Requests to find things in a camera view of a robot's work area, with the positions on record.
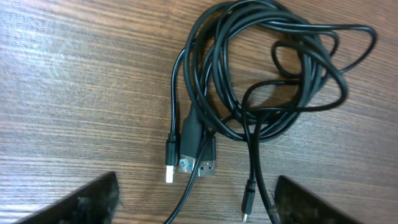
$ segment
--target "coiled cable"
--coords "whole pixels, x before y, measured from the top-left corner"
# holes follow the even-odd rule
[[[272,59],[285,78],[283,80],[266,80],[255,83],[244,94],[240,103],[234,94],[229,74],[228,45],[229,41],[242,30],[251,26],[261,26],[281,32],[285,40],[278,40],[271,48]],[[369,47],[359,59],[345,68],[337,69],[331,62],[338,49],[340,39],[336,30],[358,30],[371,36]],[[334,41],[330,52],[322,45],[321,35],[327,35]],[[205,44],[214,39],[211,47],[205,51]],[[242,0],[222,2],[207,9],[193,25],[187,43],[177,57],[172,72],[172,125],[170,132],[177,131],[177,71],[183,62],[185,85],[192,106],[199,118],[208,127],[208,136],[220,133],[235,141],[245,141],[249,149],[250,175],[249,180],[257,181],[257,186],[272,223],[278,223],[277,214],[271,212],[272,203],[268,197],[262,178],[259,143],[270,141],[288,130],[302,112],[330,110],[341,105],[348,97],[348,86],[343,74],[362,62],[376,45],[376,31],[363,25],[322,25],[311,24],[302,17],[291,13],[286,7],[273,0]],[[277,58],[277,48],[294,49],[301,63],[301,72],[288,72]],[[216,92],[231,115],[219,118],[215,109],[206,98],[208,84],[212,76]],[[334,79],[340,89],[340,97],[329,104],[307,106],[329,79]],[[248,99],[251,93],[267,85],[296,86],[292,99],[278,106],[258,106],[250,108]],[[244,133],[233,131],[227,121],[235,119],[242,124]],[[250,125],[255,125],[251,132]],[[165,223],[171,223],[193,186],[197,172],[192,172],[187,189],[180,203]]]

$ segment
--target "wood grain surface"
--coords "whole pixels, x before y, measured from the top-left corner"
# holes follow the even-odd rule
[[[164,182],[170,74],[191,26],[216,2],[0,2],[0,223],[41,209],[108,170],[118,174],[123,203],[113,223],[167,218],[188,180],[178,174],[173,184]],[[398,2],[280,2],[312,23],[373,26],[379,42],[346,75],[350,97],[343,106],[303,114],[285,135],[261,144],[267,187],[273,192],[284,174],[365,223],[398,223]],[[369,43],[360,32],[341,35],[333,59],[338,67]],[[231,41],[239,98],[251,84],[278,77],[270,47],[279,37],[250,28]],[[293,52],[279,55],[298,69]],[[263,88],[254,100],[271,105],[291,94]],[[330,83],[312,103],[337,97]],[[182,75],[178,98],[184,118],[190,101]],[[216,175],[197,180],[175,223],[241,222],[248,150],[243,142],[217,138]],[[259,195],[253,210],[249,223],[269,223]]]

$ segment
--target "black plastic piece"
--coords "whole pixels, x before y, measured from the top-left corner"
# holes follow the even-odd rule
[[[281,224],[361,224],[283,175],[276,185],[275,203]]]
[[[19,224],[111,224],[119,185],[108,172],[71,195],[17,222]]]
[[[197,111],[191,106],[190,112],[182,124],[180,155],[196,158],[202,134],[202,121],[199,120]]]
[[[215,161],[216,160],[216,137],[213,137],[211,141],[206,142],[205,148],[203,149],[202,161]]]
[[[178,148],[179,148],[179,136],[169,135],[166,141],[166,155],[165,155],[165,165],[175,166],[178,163]]]
[[[255,194],[256,194],[256,181],[248,180],[246,182],[246,187],[244,189],[242,205],[241,205],[243,214],[250,215],[254,203]]]

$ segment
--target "metal connector tip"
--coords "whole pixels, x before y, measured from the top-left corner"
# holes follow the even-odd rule
[[[166,166],[166,183],[173,182],[174,166]]]
[[[246,223],[247,220],[248,220],[248,215],[246,213],[242,214],[242,222]]]
[[[182,172],[191,174],[193,168],[196,166],[195,160],[196,160],[195,158],[180,155],[180,162],[178,163],[178,169]]]
[[[208,177],[214,175],[215,161],[202,161],[199,165],[199,177]]]

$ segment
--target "usb-a connector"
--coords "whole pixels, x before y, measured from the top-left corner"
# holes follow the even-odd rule
[[[166,141],[166,155],[165,155],[165,164],[166,164],[166,183],[171,184],[173,182],[173,175],[175,168],[178,166],[178,144],[179,138],[178,135],[169,135],[168,140]]]
[[[215,162],[214,161],[202,161],[199,165],[199,177],[207,177],[214,175]]]
[[[180,162],[178,164],[179,171],[191,174],[195,166],[195,158],[180,155]]]
[[[182,124],[180,159],[178,161],[179,171],[188,174],[192,173],[196,165],[202,134],[202,122],[199,120],[197,111],[191,106],[190,112]]]
[[[207,141],[203,152],[203,159],[199,165],[199,177],[208,177],[215,174],[216,138]]]

